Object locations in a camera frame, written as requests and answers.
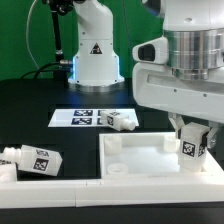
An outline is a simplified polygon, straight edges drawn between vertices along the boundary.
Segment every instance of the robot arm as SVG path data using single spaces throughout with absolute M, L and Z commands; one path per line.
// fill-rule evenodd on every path
M 224 2 L 142 3 L 154 15 L 164 16 L 163 37 L 133 49 L 139 62 L 133 70 L 134 98 L 141 106 L 169 113 L 176 136 L 181 138 L 179 163 L 198 171 L 195 164 L 203 161 L 206 148 L 214 146 L 224 123 Z M 181 115 L 209 124 L 185 125 Z

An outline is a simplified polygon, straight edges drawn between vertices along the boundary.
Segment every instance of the black and white marker cube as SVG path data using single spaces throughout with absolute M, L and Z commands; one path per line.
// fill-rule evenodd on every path
M 181 129 L 180 167 L 193 172 L 201 171 L 207 150 L 203 137 L 209 130 L 209 127 L 196 123 L 187 124 Z
M 57 176 L 62 163 L 58 152 L 22 145 L 21 149 L 5 148 L 3 159 L 18 164 L 18 170 Z

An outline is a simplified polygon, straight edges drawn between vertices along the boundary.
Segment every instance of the white plastic part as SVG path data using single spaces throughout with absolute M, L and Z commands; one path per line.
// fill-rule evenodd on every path
M 104 138 L 104 149 L 108 155 L 119 154 L 122 150 L 122 138 L 115 135 L 106 136 Z
M 113 163 L 107 167 L 107 172 L 112 175 L 124 175 L 128 173 L 128 166 L 123 163 Z
M 144 46 L 144 45 L 153 45 L 155 48 L 155 60 L 154 61 L 143 61 L 139 59 L 138 56 L 138 50 L 140 47 Z M 145 42 L 143 44 L 137 45 L 133 48 L 132 50 L 132 55 L 135 61 L 143 61 L 146 63 L 155 63 L 155 64 L 165 64 L 168 60 L 168 41 L 167 38 L 165 37 L 160 37 L 158 39 L 152 40 L 152 41 L 148 41 Z
M 129 119 L 129 116 L 117 111 L 101 111 L 101 123 L 117 131 L 135 129 L 135 122 Z
M 73 58 L 70 84 L 108 86 L 123 82 L 113 50 L 113 15 L 97 0 L 74 2 L 78 15 L 79 51 Z
M 180 140 L 173 135 L 164 136 L 164 151 L 178 152 L 180 148 Z
M 5 148 L 3 160 L 16 162 L 18 169 L 57 176 L 62 163 L 58 152 L 22 145 L 21 149 Z
M 0 184 L 3 182 L 17 181 L 17 172 L 15 164 L 0 165 Z
M 165 0 L 164 30 L 200 31 L 224 27 L 222 0 Z
M 204 166 L 207 144 L 202 142 L 202 136 L 210 128 L 201 124 L 189 123 L 181 129 L 181 143 L 178 162 L 184 169 L 200 172 Z
M 224 123 L 223 72 L 224 68 L 212 69 L 209 80 L 192 82 L 175 78 L 165 65 L 137 63 L 134 99 L 140 106 Z

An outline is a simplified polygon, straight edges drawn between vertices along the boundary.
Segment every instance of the black tabletop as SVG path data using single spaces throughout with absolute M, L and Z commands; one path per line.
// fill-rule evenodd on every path
M 134 108 L 139 121 L 135 132 L 173 131 L 166 112 L 136 105 L 131 80 L 126 80 L 121 90 L 101 94 L 67 89 L 60 81 L 4 80 L 0 82 L 0 105 L 0 151 L 24 144 L 58 151 L 63 157 L 57 177 L 19 171 L 19 181 L 100 178 L 99 134 L 117 131 L 106 127 L 49 128 L 55 109 Z M 213 155 L 218 154 L 221 164 L 220 152 L 214 150 Z M 1 224 L 223 223 L 224 203 L 2 209 L 0 220 Z

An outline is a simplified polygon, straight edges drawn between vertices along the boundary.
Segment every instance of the green wall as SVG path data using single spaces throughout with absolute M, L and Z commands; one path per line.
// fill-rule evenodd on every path
M 133 60 L 126 32 L 123 1 L 99 0 L 114 15 L 114 50 L 120 56 L 121 74 L 131 77 Z M 35 70 L 26 48 L 26 22 L 33 0 L 1 0 L 0 3 L 0 80 L 20 78 Z M 162 35 L 162 20 L 154 18 L 141 5 L 141 0 L 124 0 L 131 45 Z M 77 52 L 76 13 L 60 16 L 63 51 L 66 59 Z M 30 47 L 38 65 L 54 61 L 54 36 L 49 7 L 39 0 L 30 24 Z

